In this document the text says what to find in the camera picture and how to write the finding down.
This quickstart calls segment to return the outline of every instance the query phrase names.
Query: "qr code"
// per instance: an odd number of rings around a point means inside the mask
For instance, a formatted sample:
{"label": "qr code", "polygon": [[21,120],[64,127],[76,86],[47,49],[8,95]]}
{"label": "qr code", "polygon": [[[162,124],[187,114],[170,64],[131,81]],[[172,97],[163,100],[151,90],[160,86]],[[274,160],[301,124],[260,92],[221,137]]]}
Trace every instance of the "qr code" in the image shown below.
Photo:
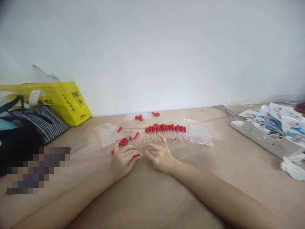
{"label": "qr code", "polygon": [[77,91],[76,92],[71,92],[71,94],[73,95],[74,98],[79,97],[79,93]]}
{"label": "qr code", "polygon": [[80,105],[82,105],[82,104],[83,104],[83,100],[82,100],[82,99],[78,99],[78,100],[77,100],[77,103],[80,104]]}

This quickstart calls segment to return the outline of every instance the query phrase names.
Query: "white bag handle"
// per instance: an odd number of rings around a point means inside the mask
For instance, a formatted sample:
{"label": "white bag handle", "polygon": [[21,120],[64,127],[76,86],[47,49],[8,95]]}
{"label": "white bag handle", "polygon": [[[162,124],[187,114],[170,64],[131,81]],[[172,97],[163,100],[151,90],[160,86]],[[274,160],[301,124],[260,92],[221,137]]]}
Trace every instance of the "white bag handle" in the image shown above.
{"label": "white bag handle", "polygon": [[[0,91],[0,106],[3,106],[4,104],[8,103],[9,100],[6,98],[6,96],[10,94],[15,94],[13,92],[8,91]],[[45,96],[46,94],[43,91],[32,91],[29,98],[29,104],[24,104],[25,108],[31,108],[35,106],[38,103],[39,96]]]}
{"label": "white bag handle", "polygon": [[56,80],[58,83],[61,82],[60,78],[58,78],[53,72],[51,72],[49,69],[46,68],[39,68],[37,65],[33,65],[32,66],[33,70],[35,72],[38,73],[38,76],[40,77],[40,79],[42,79],[43,81],[45,81],[45,77],[51,77],[52,79]]}

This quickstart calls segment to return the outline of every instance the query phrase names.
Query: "finger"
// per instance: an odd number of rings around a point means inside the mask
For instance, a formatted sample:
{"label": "finger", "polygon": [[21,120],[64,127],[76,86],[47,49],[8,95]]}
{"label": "finger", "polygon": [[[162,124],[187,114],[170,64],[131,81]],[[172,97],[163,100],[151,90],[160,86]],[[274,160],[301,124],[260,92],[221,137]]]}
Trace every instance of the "finger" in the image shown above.
{"label": "finger", "polygon": [[122,155],[123,157],[126,157],[128,154],[130,154],[133,151],[136,151],[139,154],[139,151],[137,151],[136,149],[130,149],[130,150],[127,150],[126,152],[121,153],[120,155]]}
{"label": "finger", "polygon": [[155,151],[153,149],[148,150],[152,155],[157,156],[158,151]]}
{"label": "finger", "polygon": [[158,146],[158,145],[156,145],[156,144],[153,144],[153,143],[148,143],[147,144],[147,147],[151,147],[151,148],[153,148],[154,150],[158,150],[158,151],[160,151],[160,150],[162,150],[162,146]]}
{"label": "finger", "polygon": [[166,138],[162,135],[162,134],[160,134],[159,133],[159,137],[162,139],[162,141],[163,141],[163,146],[165,147],[165,148],[167,148],[167,140],[166,140]]}
{"label": "finger", "polygon": [[114,152],[114,154],[116,154],[116,153],[118,153],[119,152],[119,144],[120,144],[120,142],[121,142],[121,138],[119,139],[119,140],[117,140],[117,142],[114,144],[114,148],[113,148],[113,152]]}
{"label": "finger", "polygon": [[127,166],[128,171],[131,170],[131,168],[133,167],[133,165],[135,164],[135,162],[136,162],[137,160],[139,160],[139,159],[140,159],[140,156],[135,156],[135,157],[133,157],[133,158],[129,161],[128,166]]}
{"label": "finger", "polygon": [[124,157],[124,161],[126,161],[127,163],[129,163],[131,161],[131,159],[135,156],[137,156],[139,153],[139,151],[137,150],[133,150],[132,152],[130,152],[129,154],[127,154],[125,157]]}
{"label": "finger", "polygon": [[130,149],[137,149],[137,147],[134,146],[134,145],[127,145],[127,146],[124,146],[124,147],[122,148],[122,150],[121,150],[121,153],[124,153],[124,152],[126,152],[126,151],[128,151],[128,150],[130,150]]}
{"label": "finger", "polygon": [[149,160],[155,161],[155,156],[148,150],[145,151],[145,155],[148,157]]}

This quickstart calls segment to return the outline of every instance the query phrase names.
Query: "striped bag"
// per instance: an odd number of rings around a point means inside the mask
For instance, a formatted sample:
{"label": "striped bag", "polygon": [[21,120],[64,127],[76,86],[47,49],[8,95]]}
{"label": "striped bag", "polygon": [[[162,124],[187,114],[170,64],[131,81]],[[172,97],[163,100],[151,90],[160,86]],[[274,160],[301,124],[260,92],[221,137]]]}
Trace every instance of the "striped bag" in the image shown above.
{"label": "striped bag", "polygon": [[14,109],[8,111],[12,116],[16,116],[21,119],[32,122],[36,128],[38,135],[41,136],[43,144],[47,144],[57,138],[70,128],[69,125],[64,124],[49,108],[48,105],[44,105],[35,110],[26,110],[24,108],[24,99],[18,95],[17,98],[10,102],[10,106],[13,106],[21,101],[21,109]]}

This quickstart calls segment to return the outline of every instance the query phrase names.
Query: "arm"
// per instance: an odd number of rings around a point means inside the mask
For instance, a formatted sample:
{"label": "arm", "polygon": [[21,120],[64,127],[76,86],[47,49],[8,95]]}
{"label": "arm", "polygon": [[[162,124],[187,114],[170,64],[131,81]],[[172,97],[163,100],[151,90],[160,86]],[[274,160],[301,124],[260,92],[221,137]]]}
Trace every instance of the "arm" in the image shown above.
{"label": "arm", "polygon": [[98,195],[126,176],[140,158],[136,156],[139,152],[135,146],[128,145],[120,150],[119,143],[120,140],[114,146],[113,159],[107,170],[33,212],[12,228],[65,228]]}
{"label": "arm", "polygon": [[214,175],[173,158],[164,136],[163,146],[148,144],[146,156],[155,169],[177,178],[211,210],[239,229],[280,228],[276,217],[258,201]]}

